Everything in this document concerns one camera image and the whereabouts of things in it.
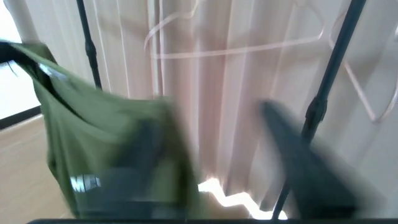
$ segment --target wire hanger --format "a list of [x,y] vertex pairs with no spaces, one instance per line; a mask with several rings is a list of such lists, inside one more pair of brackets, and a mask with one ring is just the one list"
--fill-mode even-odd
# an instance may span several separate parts
[[[154,26],[147,34],[145,41],[144,41],[144,51],[146,52],[146,48],[148,45],[149,40],[162,28],[164,28],[167,24],[170,22],[178,19],[178,18],[183,18],[183,19],[191,19],[194,17],[198,5],[200,2],[204,0],[196,0],[195,5],[192,8],[191,11],[189,12],[175,12],[169,16],[167,16],[165,19],[161,20],[156,26]],[[277,42],[277,43],[272,43],[272,44],[263,44],[263,45],[257,45],[257,46],[251,46],[251,47],[238,47],[234,49],[228,49],[228,50],[209,50],[205,52],[187,52],[187,53],[170,53],[170,54],[153,54],[150,53],[150,57],[153,59],[181,59],[181,58],[200,58],[200,57],[212,57],[212,56],[219,56],[219,55],[232,55],[232,54],[243,54],[247,52],[258,52],[262,50],[270,50],[270,49],[276,49],[276,48],[282,48],[282,47],[291,47],[291,46],[296,46],[296,45],[301,45],[301,44],[308,44],[311,42],[316,42],[321,39],[324,31],[325,31],[325,20],[322,16],[322,14],[319,12],[319,10],[313,5],[307,3],[308,1],[305,1],[305,4],[303,6],[307,6],[313,13],[316,15],[316,17],[319,19],[322,29],[319,32],[319,34],[311,37],[306,37],[302,39],[297,39],[297,40],[286,40],[283,42]],[[297,6],[301,6],[297,0],[294,1]]]
[[[347,12],[342,13],[335,21],[335,23],[333,24],[333,27],[331,28],[332,32],[330,32],[329,35],[329,46],[331,49],[333,49],[335,47],[335,42],[333,42],[333,40],[331,39],[331,34],[333,33],[333,30],[335,29],[337,22],[345,17]],[[396,86],[394,89],[394,94],[391,96],[391,100],[386,108],[386,110],[384,110],[384,112],[379,116],[376,117],[376,115],[374,114],[373,109],[371,108],[371,105],[369,104],[368,98],[366,97],[364,91],[361,88],[361,85],[359,84],[356,75],[354,74],[351,66],[348,64],[348,62],[346,60],[343,60],[343,65],[347,71],[348,77],[351,80],[355,91],[357,92],[359,99],[361,100],[363,106],[365,107],[365,110],[370,118],[370,120],[372,121],[372,123],[374,124],[378,124],[382,121],[385,120],[385,118],[391,113],[392,109],[394,108],[397,98],[398,98],[398,73],[397,73],[397,81],[396,81]]]

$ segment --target green shirt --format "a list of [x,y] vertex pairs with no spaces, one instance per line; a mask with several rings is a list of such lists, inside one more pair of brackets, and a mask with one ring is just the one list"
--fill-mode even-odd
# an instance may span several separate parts
[[37,62],[19,65],[33,79],[48,165],[76,217],[101,217],[111,207],[127,217],[206,218],[188,149],[165,99],[111,95],[58,66],[45,45],[13,46]]

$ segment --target curtain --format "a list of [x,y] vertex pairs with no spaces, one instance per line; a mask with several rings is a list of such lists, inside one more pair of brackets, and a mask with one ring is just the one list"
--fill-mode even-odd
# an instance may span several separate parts
[[[75,1],[6,2],[22,40],[45,42],[61,66],[93,83]],[[84,3],[104,91],[131,99],[169,96],[178,108],[201,180],[216,177],[229,194],[247,191],[258,203],[271,195],[272,202],[265,206],[272,208],[283,176],[272,141],[264,134],[258,117],[258,104],[277,100],[298,122],[304,121],[330,58],[328,37],[337,37],[343,20],[333,31],[332,27],[349,1],[200,1],[192,19],[177,19],[156,33],[147,52],[144,39],[149,30],[174,12],[189,12],[194,0]],[[322,24],[306,4],[318,8],[325,21],[323,36],[310,44],[203,58],[149,56],[233,49],[317,35]],[[397,67],[390,56],[397,52],[392,36],[397,9],[394,0],[369,0],[346,54],[360,74],[363,88],[374,96],[371,103],[375,108],[386,104],[396,78]],[[390,120],[398,122],[394,119],[397,116],[392,114]],[[382,133],[380,127],[385,125],[370,123],[346,71],[340,69],[317,138],[370,182],[382,182],[377,189],[398,195],[386,189],[388,178],[380,179],[373,171],[368,174],[375,164],[378,170],[391,169],[392,165],[385,166],[367,156],[383,144],[377,141],[388,139],[388,146],[395,144],[388,131]],[[388,217],[398,209],[393,204],[389,208],[390,213],[383,215]]]

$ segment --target metal rod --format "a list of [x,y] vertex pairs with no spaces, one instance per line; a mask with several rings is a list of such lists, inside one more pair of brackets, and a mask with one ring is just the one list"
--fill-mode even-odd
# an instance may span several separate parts
[[97,62],[97,52],[95,49],[95,45],[90,35],[90,28],[88,27],[87,15],[85,4],[83,0],[76,0],[77,8],[79,9],[79,15],[81,20],[81,26],[83,28],[83,33],[85,35],[85,49],[88,57],[88,61],[90,63],[91,71],[93,72],[94,84],[97,88],[102,89],[100,72],[98,71],[98,62]]
[[[349,5],[347,15],[344,19],[343,25],[341,26],[335,48],[331,53],[328,66],[326,67],[325,74],[318,89],[318,93],[310,103],[310,106],[308,107],[307,113],[305,115],[306,119],[301,133],[303,139],[305,141],[308,141],[308,143],[312,141],[319,123],[325,116],[328,103],[328,95],[330,93],[331,86],[335,81],[337,71],[340,67],[341,61],[343,60],[349,41],[351,40],[351,37],[354,33],[356,24],[358,23],[365,2],[366,0],[352,0],[351,4]],[[274,206],[272,219],[278,219],[280,211],[282,210],[286,198],[289,194],[289,190],[289,185],[287,181],[285,181],[277,202]]]

